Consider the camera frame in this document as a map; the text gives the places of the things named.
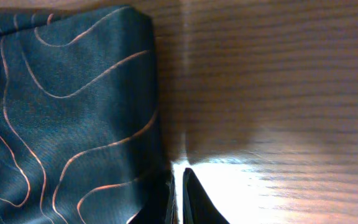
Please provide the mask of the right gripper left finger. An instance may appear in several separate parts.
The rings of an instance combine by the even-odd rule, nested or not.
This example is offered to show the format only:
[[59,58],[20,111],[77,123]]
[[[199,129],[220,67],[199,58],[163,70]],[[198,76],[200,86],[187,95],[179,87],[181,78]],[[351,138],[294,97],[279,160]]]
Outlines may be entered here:
[[175,219],[175,179],[170,170],[162,172],[151,187],[142,209],[129,224],[173,224]]

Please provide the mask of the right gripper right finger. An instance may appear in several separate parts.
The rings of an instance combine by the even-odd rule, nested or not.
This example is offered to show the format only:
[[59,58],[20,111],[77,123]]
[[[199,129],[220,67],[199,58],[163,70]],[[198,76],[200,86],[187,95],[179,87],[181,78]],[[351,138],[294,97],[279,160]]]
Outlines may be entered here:
[[183,173],[183,223],[229,224],[213,205],[194,171]]

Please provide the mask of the black printed cycling jersey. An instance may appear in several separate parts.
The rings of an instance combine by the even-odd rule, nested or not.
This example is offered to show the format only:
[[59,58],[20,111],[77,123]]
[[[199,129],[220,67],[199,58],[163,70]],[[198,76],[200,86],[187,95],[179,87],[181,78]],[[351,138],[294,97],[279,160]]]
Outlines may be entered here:
[[0,12],[0,223],[129,223],[165,171],[154,29]]

